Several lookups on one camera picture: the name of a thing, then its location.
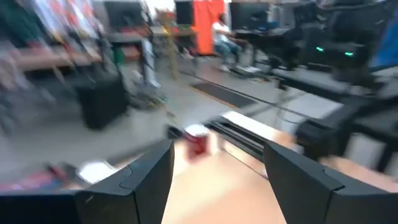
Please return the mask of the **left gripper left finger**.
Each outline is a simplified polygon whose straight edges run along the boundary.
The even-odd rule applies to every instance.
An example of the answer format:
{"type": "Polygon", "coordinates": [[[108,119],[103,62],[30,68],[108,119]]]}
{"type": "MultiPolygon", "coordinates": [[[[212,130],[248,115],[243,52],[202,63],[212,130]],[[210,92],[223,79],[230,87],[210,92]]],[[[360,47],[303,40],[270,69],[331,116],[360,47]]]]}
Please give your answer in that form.
{"type": "Polygon", "coordinates": [[[161,224],[173,172],[174,143],[162,140],[85,189],[0,194],[0,224],[161,224]]]}

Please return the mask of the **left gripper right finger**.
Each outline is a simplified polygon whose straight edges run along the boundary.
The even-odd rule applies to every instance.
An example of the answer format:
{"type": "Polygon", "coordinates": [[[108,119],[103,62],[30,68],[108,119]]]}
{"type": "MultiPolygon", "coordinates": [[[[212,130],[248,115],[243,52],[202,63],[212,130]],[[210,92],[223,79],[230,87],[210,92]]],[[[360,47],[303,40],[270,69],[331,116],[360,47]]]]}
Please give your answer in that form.
{"type": "Polygon", "coordinates": [[[287,224],[398,224],[398,193],[321,165],[275,142],[267,176],[287,224]]]}

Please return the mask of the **red cola can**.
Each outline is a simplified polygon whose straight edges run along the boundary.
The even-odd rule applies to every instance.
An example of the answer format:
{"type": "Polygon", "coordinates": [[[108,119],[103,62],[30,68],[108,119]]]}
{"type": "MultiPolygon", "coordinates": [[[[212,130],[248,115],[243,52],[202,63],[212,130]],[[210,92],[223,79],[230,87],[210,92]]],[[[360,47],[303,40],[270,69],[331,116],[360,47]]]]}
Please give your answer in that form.
{"type": "Polygon", "coordinates": [[[211,155],[211,131],[202,124],[193,124],[185,128],[186,158],[189,163],[211,155]]]}

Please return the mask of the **black computer tower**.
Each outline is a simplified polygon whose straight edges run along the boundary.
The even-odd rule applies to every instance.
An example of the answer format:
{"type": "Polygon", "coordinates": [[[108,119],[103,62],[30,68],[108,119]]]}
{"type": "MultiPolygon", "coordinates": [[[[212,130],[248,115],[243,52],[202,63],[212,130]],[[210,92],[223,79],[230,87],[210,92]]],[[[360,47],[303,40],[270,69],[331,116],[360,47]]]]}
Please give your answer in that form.
{"type": "Polygon", "coordinates": [[[127,94],[119,75],[83,81],[75,90],[81,118],[90,130],[102,130],[127,112],[127,94]]]}

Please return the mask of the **grey side desk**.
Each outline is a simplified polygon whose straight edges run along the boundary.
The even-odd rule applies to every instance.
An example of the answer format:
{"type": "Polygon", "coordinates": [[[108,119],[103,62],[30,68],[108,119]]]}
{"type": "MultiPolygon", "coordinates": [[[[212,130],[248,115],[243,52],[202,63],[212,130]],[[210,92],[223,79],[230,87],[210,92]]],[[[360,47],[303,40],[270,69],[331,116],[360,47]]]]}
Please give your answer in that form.
{"type": "Polygon", "coordinates": [[[283,86],[289,86],[304,92],[326,98],[331,101],[344,103],[349,99],[373,100],[382,105],[398,105],[398,81],[391,81],[375,93],[366,93],[360,88],[358,93],[351,89],[351,85],[338,83],[331,78],[321,75],[298,74],[296,72],[276,72],[274,74],[283,86]]]}

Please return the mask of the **black floor mat orange edge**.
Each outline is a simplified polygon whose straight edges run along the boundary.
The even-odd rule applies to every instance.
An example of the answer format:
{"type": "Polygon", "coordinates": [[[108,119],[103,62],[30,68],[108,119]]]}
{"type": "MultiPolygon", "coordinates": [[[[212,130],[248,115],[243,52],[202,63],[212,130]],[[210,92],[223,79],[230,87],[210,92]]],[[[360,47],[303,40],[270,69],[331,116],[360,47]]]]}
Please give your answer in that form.
{"type": "Polygon", "coordinates": [[[256,101],[243,96],[242,94],[233,92],[232,90],[227,90],[212,83],[196,83],[190,86],[196,91],[212,97],[216,101],[219,101],[220,103],[228,105],[232,108],[241,109],[255,105],[257,103],[256,101]]]}

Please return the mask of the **black computer monitor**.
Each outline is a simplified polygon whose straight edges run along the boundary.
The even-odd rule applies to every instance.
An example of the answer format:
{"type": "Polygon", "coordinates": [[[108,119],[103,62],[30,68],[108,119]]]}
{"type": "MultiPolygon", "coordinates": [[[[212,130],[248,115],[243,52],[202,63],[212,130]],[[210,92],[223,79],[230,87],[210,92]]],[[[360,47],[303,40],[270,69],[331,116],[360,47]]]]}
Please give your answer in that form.
{"type": "Polygon", "coordinates": [[[268,9],[266,2],[231,2],[229,18],[232,30],[266,29],[268,9]]]}
{"type": "Polygon", "coordinates": [[[109,26],[113,30],[127,27],[140,27],[145,23],[144,11],[139,1],[104,1],[109,26]]]}

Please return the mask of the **orange-red fabric backdrop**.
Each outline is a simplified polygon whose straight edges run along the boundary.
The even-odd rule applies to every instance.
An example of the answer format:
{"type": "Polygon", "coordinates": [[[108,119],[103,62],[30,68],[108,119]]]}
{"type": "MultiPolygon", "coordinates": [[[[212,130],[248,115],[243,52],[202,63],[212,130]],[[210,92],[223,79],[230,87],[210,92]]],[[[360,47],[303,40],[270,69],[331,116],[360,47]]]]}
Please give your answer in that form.
{"type": "Polygon", "coordinates": [[[197,52],[200,55],[213,54],[212,25],[225,10],[224,0],[194,0],[194,29],[197,38],[197,52]]]}

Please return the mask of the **wooden workbench grey steel frame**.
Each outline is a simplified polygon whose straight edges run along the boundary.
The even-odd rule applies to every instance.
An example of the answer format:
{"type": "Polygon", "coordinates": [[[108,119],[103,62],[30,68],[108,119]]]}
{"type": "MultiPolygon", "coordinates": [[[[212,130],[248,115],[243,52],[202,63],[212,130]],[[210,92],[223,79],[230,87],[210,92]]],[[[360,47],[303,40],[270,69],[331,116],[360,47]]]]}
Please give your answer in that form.
{"type": "Polygon", "coordinates": [[[55,98],[48,89],[33,85],[25,76],[25,72],[51,69],[55,77],[66,84],[60,67],[76,67],[101,62],[100,55],[92,50],[85,53],[70,53],[66,50],[44,50],[34,52],[29,49],[0,50],[0,129],[6,134],[11,132],[9,121],[17,121],[12,113],[11,103],[7,96],[11,91],[21,95],[24,92],[37,94],[46,103],[54,103],[55,98]]]}

